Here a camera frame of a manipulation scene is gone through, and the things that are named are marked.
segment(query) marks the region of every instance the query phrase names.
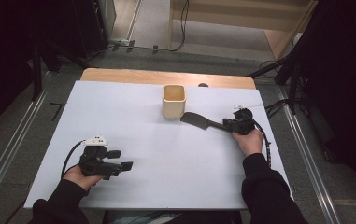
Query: person's right hand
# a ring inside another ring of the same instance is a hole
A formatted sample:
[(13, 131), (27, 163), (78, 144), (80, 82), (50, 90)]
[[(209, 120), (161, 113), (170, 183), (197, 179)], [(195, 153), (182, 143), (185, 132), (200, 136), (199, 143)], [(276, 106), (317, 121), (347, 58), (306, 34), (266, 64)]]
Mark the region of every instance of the person's right hand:
[(66, 174), (64, 174), (64, 179), (72, 181), (86, 191), (88, 191), (91, 186), (94, 186), (103, 177), (104, 176), (101, 175), (84, 176), (81, 172), (81, 168), (79, 168), (78, 165), (70, 168), (68, 171), (66, 171)]
[(247, 135), (233, 133), (233, 137), (238, 142), (239, 147), (244, 152), (245, 156), (254, 153), (262, 153), (263, 134), (259, 130), (253, 129)]

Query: spatula handle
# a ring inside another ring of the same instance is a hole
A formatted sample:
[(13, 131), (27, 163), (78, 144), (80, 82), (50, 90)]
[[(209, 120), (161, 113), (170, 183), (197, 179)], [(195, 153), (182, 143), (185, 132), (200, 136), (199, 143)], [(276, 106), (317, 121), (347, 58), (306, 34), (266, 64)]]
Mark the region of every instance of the spatula handle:
[(223, 130), (223, 131), (226, 131), (227, 133), (230, 133), (232, 131), (228, 127), (226, 127), (226, 126), (224, 126), (222, 124), (219, 124), (219, 123), (217, 123), (215, 121), (212, 121), (212, 120), (210, 120), (208, 124), (209, 124), (209, 126), (212, 126), (214, 128), (217, 128), (217, 129), (220, 129), (220, 130)]

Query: white tabletop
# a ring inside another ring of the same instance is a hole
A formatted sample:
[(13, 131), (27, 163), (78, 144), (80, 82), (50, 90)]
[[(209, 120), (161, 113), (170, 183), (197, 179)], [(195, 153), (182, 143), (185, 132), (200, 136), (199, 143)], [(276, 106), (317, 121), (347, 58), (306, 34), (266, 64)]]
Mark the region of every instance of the white tabletop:
[[(102, 209), (244, 209), (241, 183), (244, 160), (230, 133), (206, 131), (162, 116), (163, 85), (76, 82), (25, 208), (48, 199), (60, 180), (64, 160), (79, 141), (102, 134), (107, 149), (133, 161), (129, 172), (101, 180), (80, 206)], [(233, 119), (235, 105), (261, 105), (256, 90), (186, 87), (186, 111), (221, 122)], [(263, 106), (250, 109), (271, 144), (272, 168), (286, 181)], [(78, 163), (78, 147), (68, 166)]]

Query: metal rail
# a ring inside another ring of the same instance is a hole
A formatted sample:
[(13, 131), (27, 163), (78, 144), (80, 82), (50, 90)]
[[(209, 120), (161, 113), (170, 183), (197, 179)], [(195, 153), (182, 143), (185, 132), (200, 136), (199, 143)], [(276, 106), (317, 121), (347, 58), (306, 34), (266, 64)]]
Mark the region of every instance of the metal rail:
[[(277, 90), (280, 99), (288, 98), (286, 92), (279, 86), (277, 86)], [(337, 212), (335, 211), (335, 206), (329, 195), (329, 191), (327, 190), (320, 175), (320, 171), (318, 170), (318, 167), (314, 162), (311, 151), (308, 147), (308, 144), (306, 143), (306, 139), (300, 128), (297, 117), (291, 112), (288, 106), (285, 105), (284, 109), (289, 124), (291, 125), (294, 138), (297, 142), (297, 146), (299, 147), (300, 154), (302, 155), (304, 164), (306, 165), (306, 170), (308, 171), (309, 178), (311, 179), (315, 193), (317, 194), (320, 207), (323, 211), (323, 214), (325, 215), (326, 221), (329, 224), (340, 224), (341, 221), (338, 218)]]
[(52, 82), (54, 74), (52, 72), (47, 72), (43, 78), (43, 91), (40, 93), (37, 100), (33, 101), (28, 109), (26, 110), (25, 115), (23, 116), (18, 128), (15, 130), (15, 133), (12, 135), (9, 140), (6, 149), (4, 150), (2, 156), (0, 157), (0, 183), (5, 176), (9, 165), (14, 160), (15, 154), (20, 148), (21, 142), (29, 130), (38, 109), (41, 107), (44, 98), (47, 95), (49, 84)]

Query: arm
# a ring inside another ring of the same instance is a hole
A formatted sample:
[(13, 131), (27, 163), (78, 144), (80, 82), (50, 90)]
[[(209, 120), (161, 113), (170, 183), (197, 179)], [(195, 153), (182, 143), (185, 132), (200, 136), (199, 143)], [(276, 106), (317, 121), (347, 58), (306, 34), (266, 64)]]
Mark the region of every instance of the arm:
[(280, 173), (268, 167), (262, 154), (263, 135), (253, 130), (248, 135), (233, 136), (246, 156), (241, 192), (251, 213), (250, 223), (307, 223)]
[(84, 176), (78, 166), (68, 170), (50, 198), (39, 199), (33, 205), (30, 224), (40, 223), (89, 223), (79, 208), (82, 198), (102, 176)]

